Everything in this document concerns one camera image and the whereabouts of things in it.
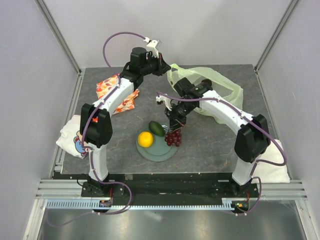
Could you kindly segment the dark red fake grapes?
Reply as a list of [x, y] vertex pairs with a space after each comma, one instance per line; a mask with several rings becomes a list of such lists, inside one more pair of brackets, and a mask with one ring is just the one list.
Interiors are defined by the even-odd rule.
[[164, 136], [164, 141], [166, 144], [171, 147], [179, 147], [181, 145], [182, 141], [182, 133], [181, 130], [175, 130], [174, 132], [167, 132], [167, 134]]

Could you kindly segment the green fake avocado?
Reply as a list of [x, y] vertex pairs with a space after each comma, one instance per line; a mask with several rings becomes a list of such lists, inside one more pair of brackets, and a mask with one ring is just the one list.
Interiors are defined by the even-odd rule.
[[150, 121], [148, 124], [148, 128], [151, 131], [151, 133], [158, 137], [164, 137], [166, 134], [163, 126], [156, 121]]

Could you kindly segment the yellow fake orange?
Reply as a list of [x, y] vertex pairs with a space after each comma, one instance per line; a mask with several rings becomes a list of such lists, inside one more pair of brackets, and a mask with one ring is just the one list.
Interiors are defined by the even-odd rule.
[[149, 131], [142, 131], [137, 137], [137, 143], [142, 148], [149, 148], [153, 142], [153, 134]]

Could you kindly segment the light green plastic bag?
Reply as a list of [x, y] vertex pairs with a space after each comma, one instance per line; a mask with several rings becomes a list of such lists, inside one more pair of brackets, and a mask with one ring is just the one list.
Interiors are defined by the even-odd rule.
[[167, 72], [167, 80], [180, 97], [187, 96], [190, 90], [203, 80], [207, 80], [213, 90], [224, 100], [240, 110], [243, 108], [243, 89], [212, 68], [193, 67], [185, 69], [175, 63], [171, 64], [170, 67], [171, 70]]

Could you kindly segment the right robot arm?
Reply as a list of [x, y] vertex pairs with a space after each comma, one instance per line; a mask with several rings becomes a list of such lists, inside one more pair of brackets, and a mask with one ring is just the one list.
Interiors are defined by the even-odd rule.
[[229, 191], [235, 197], [242, 196], [247, 191], [254, 164], [270, 145], [269, 129], [266, 118], [259, 114], [253, 116], [235, 107], [215, 90], [209, 79], [199, 84], [192, 84], [187, 78], [180, 79], [174, 85], [179, 98], [158, 93], [157, 102], [165, 103], [165, 114], [169, 119], [169, 132], [173, 133], [184, 127], [187, 115], [199, 108], [213, 114], [226, 124], [236, 135], [234, 151], [237, 155], [235, 170], [232, 173], [233, 181], [229, 184]]

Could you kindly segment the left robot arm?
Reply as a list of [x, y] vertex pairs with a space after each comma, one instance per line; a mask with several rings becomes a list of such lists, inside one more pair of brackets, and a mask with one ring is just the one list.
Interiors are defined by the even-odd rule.
[[130, 61], [111, 90], [96, 102], [82, 106], [79, 128], [81, 146], [89, 154], [89, 177], [95, 181], [92, 191], [99, 197], [106, 196], [110, 191], [109, 183], [104, 180], [109, 175], [107, 145], [113, 134], [112, 114], [142, 84], [144, 76], [161, 76], [170, 69], [156, 46], [135, 47], [130, 54]]

